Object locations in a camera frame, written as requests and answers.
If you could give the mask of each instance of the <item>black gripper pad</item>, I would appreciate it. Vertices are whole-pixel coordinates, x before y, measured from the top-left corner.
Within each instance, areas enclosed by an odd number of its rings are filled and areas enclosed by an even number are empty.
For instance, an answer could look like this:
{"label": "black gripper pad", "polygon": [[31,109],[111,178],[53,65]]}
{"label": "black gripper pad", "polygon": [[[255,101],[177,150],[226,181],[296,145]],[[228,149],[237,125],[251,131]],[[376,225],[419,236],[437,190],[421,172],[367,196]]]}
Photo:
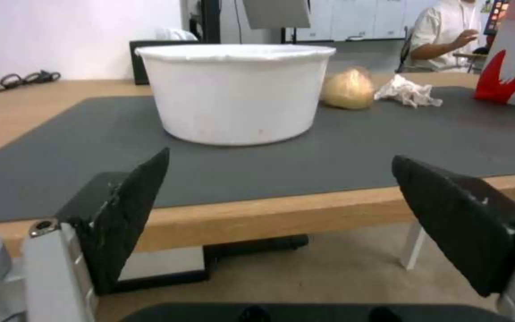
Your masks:
{"label": "black gripper pad", "polygon": [[163,149],[130,174],[102,173],[56,215],[77,232],[98,295],[116,285],[152,210],[169,165]]}
{"label": "black gripper pad", "polygon": [[515,269],[515,202],[485,181],[408,157],[393,174],[419,223],[481,296],[504,291]]}

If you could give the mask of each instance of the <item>white shirt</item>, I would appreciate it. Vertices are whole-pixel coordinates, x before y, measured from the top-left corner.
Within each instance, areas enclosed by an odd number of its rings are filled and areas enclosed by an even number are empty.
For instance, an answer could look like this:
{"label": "white shirt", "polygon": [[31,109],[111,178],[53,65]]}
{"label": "white shirt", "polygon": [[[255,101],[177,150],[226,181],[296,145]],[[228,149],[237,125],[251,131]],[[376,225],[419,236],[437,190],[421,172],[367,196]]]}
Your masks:
{"label": "white shirt", "polygon": [[[481,34],[480,10],[477,4],[460,0],[440,0],[435,6],[420,14],[414,26],[410,50],[413,51],[427,43],[451,43],[462,31],[476,29]],[[413,60],[414,67],[422,67],[433,71],[466,71],[466,59],[454,57],[454,53],[472,53],[480,47],[476,39],[468,45],[451,51],[435,59]]]}

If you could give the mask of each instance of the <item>desk mat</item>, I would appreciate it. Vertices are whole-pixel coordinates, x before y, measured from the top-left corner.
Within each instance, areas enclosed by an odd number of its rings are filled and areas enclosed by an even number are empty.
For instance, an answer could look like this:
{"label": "desk mat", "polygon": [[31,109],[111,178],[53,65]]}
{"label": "desk mat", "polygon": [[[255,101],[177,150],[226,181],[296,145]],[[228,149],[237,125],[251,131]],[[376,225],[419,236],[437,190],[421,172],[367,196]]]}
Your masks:
{"label": "desk mat", "polygon": [[166,134],[152,97],[84,100],[0,149],[0,222],[52,216],[97,173],[130,171],[163,147],[170,168],[156,208],[394,186],[395,154],[478,177],[515,174],[515,107],[472,94],[436,88],[443,106],[417,110],[321,106],[306,134],[238,148]]}

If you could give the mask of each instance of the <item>white bowl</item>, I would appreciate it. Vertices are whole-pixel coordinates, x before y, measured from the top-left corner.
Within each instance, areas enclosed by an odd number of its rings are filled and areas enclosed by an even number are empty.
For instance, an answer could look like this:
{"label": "white bowl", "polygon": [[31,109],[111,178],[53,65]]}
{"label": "white bowl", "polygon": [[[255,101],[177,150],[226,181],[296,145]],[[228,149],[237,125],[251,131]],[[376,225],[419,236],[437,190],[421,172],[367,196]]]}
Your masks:
{"label": "white bowl", "polygon": [[204,144],[251,145],[311,127],[331,47],[142,47],[164,128]]}

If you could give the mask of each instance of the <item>bowl rim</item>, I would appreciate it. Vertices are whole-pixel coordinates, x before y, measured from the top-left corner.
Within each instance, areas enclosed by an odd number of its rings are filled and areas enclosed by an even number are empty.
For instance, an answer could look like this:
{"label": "bowl rim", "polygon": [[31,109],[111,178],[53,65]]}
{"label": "bowl rim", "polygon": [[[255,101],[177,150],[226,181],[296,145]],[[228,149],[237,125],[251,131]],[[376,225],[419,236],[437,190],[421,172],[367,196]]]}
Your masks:
{"label": "bowl rim", "polygon": [[[203,47],[212,47],[212,51],[203,51]],[[334,47],[311,46],[311,45],[274,45],[274,44],[188,44],[170,46],[137,47],[135,55],[143,59],[156,59],[161,61],[185,61],[185,62],[249,62],[249,61],[293,61],[301,59],[328,59],[335,54]]]}

